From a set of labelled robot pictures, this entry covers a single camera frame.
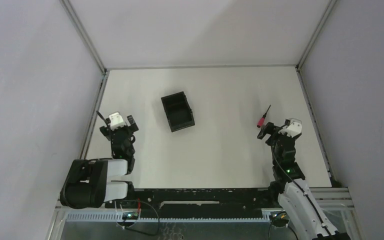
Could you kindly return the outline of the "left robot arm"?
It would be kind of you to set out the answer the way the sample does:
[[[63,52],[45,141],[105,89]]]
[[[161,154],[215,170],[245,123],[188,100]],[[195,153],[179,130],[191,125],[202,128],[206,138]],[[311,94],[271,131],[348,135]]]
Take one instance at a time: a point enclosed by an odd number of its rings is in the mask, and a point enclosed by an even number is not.
[[[110,114],[99,128],[109,141],[110,157],[75,159],[68,171],[59,195],[60,203],[72,209],[99,208],[106,202],[117,200],[129,209],[137,196],[128,190],[125,181],[111,181],[112,177],[132,173],[135,166],[135,132],[139,130],[132,115],[123,118],[119,112]]]

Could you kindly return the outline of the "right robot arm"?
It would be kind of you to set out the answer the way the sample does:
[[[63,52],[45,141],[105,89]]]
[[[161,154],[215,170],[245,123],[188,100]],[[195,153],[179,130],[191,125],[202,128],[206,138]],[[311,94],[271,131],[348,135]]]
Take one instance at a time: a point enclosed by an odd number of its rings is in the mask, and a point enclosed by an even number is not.
[[[296,161],[296,140],[302,135],[302,122],[286,119],[276,126],[272,122],[258,123],[257,138],[268,139],[272,156],[274,181],[269,185],[269,203],[282,208],[295,227],[299,240],[349,240],[346,232],[340,232],[328,219],[317,203],[306,177]]]

